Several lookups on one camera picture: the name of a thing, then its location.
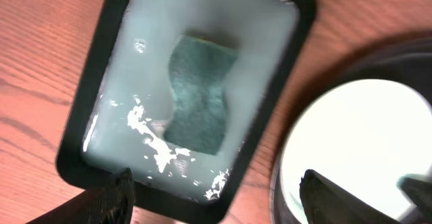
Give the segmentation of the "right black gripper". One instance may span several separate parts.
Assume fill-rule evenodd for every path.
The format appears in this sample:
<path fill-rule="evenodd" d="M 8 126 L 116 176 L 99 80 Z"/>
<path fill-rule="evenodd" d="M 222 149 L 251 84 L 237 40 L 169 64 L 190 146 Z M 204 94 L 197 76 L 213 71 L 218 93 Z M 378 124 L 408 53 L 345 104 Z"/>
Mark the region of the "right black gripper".
<path fill-rule="evenodd" d="M 398 187 L 424 217 L 431 217 L 431 177 L 406 175 L 399 180 Z"/>

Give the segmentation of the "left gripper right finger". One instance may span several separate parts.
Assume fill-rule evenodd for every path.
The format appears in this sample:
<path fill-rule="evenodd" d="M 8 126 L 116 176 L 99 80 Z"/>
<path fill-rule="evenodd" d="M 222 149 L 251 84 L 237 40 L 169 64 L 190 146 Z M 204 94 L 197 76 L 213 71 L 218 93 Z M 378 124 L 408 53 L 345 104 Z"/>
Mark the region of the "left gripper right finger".
<path fill-rule="evenodd" d="M 312 169 L 301 179 L 300 199 L 309 223 L 398 224 Z"/>

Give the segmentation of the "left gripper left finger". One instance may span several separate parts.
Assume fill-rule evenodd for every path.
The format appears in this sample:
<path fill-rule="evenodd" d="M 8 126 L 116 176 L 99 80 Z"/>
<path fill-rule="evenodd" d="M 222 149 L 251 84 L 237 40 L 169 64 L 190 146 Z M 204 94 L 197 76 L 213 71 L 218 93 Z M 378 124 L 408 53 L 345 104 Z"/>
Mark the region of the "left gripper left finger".
<path fill-rule="evenodd" d="M 130 224 L 134 203 L 132 171 L 125 168 L 28 224 Z"/>

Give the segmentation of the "white plate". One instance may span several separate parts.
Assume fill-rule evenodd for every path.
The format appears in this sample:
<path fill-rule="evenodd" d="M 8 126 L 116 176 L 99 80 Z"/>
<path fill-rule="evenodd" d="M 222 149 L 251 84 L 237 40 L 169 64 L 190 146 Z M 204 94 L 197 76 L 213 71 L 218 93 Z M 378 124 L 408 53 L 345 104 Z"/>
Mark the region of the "white plate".
<path fill-rule="evenodd" d="M 309 169 L 388 217 L 406 218 L 414 206 L 398 182 L 431 175 L 431 104 L 390 80 L 336 86 L 300 115 L 281 156 L 283 197 L 301 223 L 300 182 Z"/>

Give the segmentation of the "green yellow sponge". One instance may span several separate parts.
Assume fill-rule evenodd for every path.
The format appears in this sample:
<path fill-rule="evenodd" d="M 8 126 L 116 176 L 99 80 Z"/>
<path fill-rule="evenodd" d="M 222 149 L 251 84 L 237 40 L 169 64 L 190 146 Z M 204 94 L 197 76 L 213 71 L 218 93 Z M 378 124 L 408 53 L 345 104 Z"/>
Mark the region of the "green yellow sponge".
<path fill-rule="evenodd" d="M 224 79 L 236 62 L 235 50 L 183 36 L 169 58 L 173 117 L 165 141 L 207 155 L 216 155 L 227 128 Z"/>

